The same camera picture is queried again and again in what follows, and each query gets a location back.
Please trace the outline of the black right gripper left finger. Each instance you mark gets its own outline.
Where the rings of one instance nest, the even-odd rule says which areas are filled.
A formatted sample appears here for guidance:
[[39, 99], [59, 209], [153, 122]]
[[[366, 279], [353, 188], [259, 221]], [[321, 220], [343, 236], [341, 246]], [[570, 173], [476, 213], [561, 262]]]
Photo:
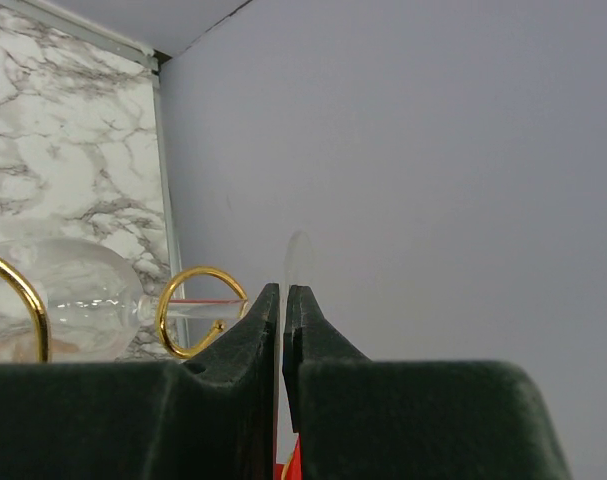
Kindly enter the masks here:
[[190, 360], [0, 365], [0, 479], [269, 479], [280, 295]]

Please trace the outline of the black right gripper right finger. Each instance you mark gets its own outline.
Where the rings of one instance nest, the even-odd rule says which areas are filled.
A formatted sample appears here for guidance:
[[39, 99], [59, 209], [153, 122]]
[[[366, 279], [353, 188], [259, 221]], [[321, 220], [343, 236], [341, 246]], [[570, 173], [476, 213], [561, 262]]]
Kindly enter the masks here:
[[568, 479], [540, 390], [496, 360], [375, 361], [289, 290], [283, 376], [306, 479]]

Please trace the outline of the red plastic wine glass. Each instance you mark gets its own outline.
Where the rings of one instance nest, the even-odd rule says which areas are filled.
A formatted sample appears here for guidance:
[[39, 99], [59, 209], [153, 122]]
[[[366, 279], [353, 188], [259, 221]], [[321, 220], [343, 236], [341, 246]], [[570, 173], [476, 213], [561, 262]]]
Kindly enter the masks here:
[[288, 461], [283, 465], [278, 464], [278, 467], [280, 468], [280, 480], [302, 480], [300, 439], [296, 440], [294, 450]]

